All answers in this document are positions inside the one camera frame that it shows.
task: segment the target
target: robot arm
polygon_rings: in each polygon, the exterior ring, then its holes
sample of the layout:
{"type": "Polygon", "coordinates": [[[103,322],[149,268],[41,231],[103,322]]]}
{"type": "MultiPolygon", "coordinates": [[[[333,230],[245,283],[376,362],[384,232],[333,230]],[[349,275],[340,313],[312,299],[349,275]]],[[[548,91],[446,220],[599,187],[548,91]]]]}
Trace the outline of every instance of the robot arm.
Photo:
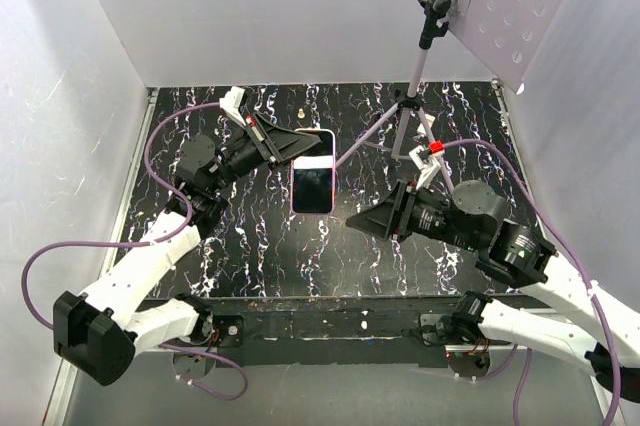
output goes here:
{"type": "Polygon", "coordinates": [[[183,144],[176,168],[176,186],[194,210],[190,224],[170,240],[154,240],[184,222],[186,205],[175,196],[141,241],[152,246],[129,251],[106,275],[79,295],[68,291],[54,304],[54,349],[60,356],[108,385],[127,370],[133,358],[165,341],[180,338],[202,344],[215,332],[213,313],[196,297],[178,295],[144,312],[136,309],[153,287],[189,251],[213,232],[227,201],[219,191],[263,163],[286,164],[320,139],[273,125],[243,103],[243,90],[232,88],[221,109],[238,126],[226,147],[207,136],[183,144]]]}
{"type": "Polygon", "coordinates": [[[437,199],[426,186],[439,167],[434,156],[441,150],[432,144],[412,151],[410,156],[421,171],[419,182],[398,181],[384,200],[348,218],[347,226],[399,242],[417,233],[472,251],[476,267],[487,276],[543,301],[573,323],[541,318],[467,293],[456,313],[435,328],[441,339],[475,342],[486,338],[525,345],[575,364],[611,391],[611,361],[590,300],[590,294],[597,294],[622,365],[622,397],[640,402],[640,315],[595,282],[593,291],[587,291],[576,269],[553,244],[506,218],[506,200],[489,185],[464,181],[455,187],[451,201],[437,199]]]}

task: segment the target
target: phone screen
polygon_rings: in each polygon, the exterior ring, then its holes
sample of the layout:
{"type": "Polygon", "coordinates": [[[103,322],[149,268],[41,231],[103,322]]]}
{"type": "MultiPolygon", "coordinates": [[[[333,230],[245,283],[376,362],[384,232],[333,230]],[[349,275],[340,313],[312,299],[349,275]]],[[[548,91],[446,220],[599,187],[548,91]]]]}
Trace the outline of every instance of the phone screen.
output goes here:
{"type": "Polygon", "coordinates": [[[331,131],[304,130],[320,143],[293,160],[291,209],[296,213],[329,214],[333,211],[335,149],[331,131]]]}

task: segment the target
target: white wall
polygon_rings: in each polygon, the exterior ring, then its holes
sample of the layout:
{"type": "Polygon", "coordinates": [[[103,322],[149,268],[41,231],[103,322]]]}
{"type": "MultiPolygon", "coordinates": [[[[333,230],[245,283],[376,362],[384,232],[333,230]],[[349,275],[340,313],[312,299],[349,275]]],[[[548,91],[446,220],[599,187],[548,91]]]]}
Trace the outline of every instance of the white wall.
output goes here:
{"type": "MultiPolygon", "coordinates": [[[[42,421],[59,365],[20,273],[39,247],[107,239],[146,90],[98,0],[0,0],[0,422],[42,421]]],[[[95,278],[103,250],[44,256],[37,307],[95,278]]]]}
{"type": "MultiPolygon", "coordinates": [[[[640,0],[564,0],[508,101],[534,196],[594,279],[637,311],[639,30],[640,0]]],[[[625,408],[640,424],[638,406],[625,408]]]]}
{"type": "MultiPolygon", "coordinates": [[[[414,0],[100,0],[147,86],[408,81],[424,15],[414,0]]],[[[424,76],[487,80],[454,37],[424,76]]]]}

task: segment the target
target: connector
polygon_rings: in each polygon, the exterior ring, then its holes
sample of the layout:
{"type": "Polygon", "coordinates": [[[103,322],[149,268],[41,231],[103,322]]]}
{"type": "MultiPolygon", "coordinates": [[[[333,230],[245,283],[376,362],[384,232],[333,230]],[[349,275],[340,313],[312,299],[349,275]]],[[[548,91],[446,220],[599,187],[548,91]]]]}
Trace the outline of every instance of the connector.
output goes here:
{"type": "Polygon", "coordinates": [[[233,86],[231,90],[220,99],[220,108],[238,126],[245,127],[246,123],[240,114],[240,105],[244,97],[244,89],[233,86]]]}

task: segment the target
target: marble pattern table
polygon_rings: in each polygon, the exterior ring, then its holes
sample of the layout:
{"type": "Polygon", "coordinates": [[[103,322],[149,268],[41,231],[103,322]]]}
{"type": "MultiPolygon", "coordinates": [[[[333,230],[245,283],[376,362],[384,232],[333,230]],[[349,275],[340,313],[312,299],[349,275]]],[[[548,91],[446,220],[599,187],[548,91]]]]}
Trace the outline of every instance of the marble pattern table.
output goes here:
{"type": "MultiPolygon", "coordinates": [[[[404,84],[309,84],[247,87],[248,105],[287,128],[322,127],[334,131],[340,155],[394,102],[404,84]]],[[[159,91],[151,127],[174,111],[215,101],[228,87],[164,88],[159,91]]],[[[493,142],[516,165],[506,123],[490,83],[422,84],[426,111],[436,117],[437,139],[482,138],[493,142]]],[[[371,141],[393,144],[397,117],[371,141]]],[[[412,119],[403,154],[422,138],[412,119]]],[[[224,141],[235,124],[211,109],[179,118],[152,148],[163,177],[175,172],[177,151],[185,138],[209,134],[224,141]]],[[[535,216],[497,158],[483,148],[448,150],[453,182],[487,181],[509,202],[513,220],[535,224],[535,216]]],[[[461,294],[466,290],[505,292],[474,267],[473,257],[452,246],[412,236],[402,245],[381,242],[347,228],[347,217],[376,203],[400,178],[413,179],[409,161],[365,146],[338,171],[336,208],[328,216],[292,214],[289,169],[266,166],[223,192],[230,206],[214,234],[183,258],[152,291],[153,297],[191,292],[204,297],[424,296],[461,294]]],[[[441,179],[433,183],[445,192],[441,179]]],[[[123,240],[142,235],[168,194],[140,168],[131,198],[123,240]]]]}

